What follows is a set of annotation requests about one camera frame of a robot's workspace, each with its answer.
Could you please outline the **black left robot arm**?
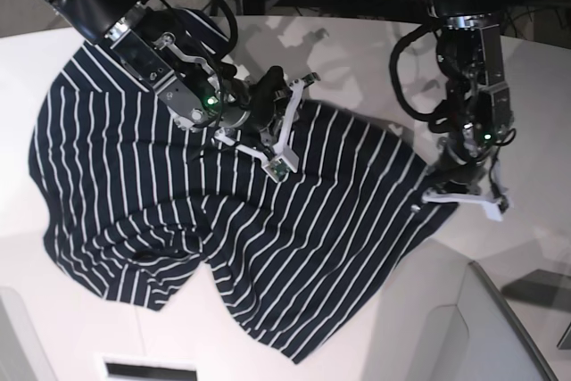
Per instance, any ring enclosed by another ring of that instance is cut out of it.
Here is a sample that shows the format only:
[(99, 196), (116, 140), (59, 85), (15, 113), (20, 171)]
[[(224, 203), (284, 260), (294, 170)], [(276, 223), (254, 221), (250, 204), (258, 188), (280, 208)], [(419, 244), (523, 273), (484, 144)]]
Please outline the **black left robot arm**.
[[(389, 74), (401, 108), (443, 136), (421, 200), (478, 205), (488, 219), (500, 221), (510, 206), (508, 189), (501, 183), (500, 150), (517, 133), (501, 46), (502, 0), (420, 2), (426, 17), (393, 48)], [(447, 81), (444, 99), (423, 113), (405, 98), (398, 61), (427, 34), (436, 39), (435, 59)]]

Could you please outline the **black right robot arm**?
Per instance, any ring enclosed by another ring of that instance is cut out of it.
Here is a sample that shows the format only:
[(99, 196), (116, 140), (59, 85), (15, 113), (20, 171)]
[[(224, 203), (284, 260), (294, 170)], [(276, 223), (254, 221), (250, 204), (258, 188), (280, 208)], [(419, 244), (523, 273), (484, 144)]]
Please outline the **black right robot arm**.
[(44, 0), (86, 41), (114, 53), (122, 68), (167, 106), (184, 131), (213, 139), (260, 162), (274, 181), (299, 167), (290, 144), (303, 90), (316, 74), (286, 81), (274, 66), (258, 81), (239, 79), (171, 7), (149, 0)]

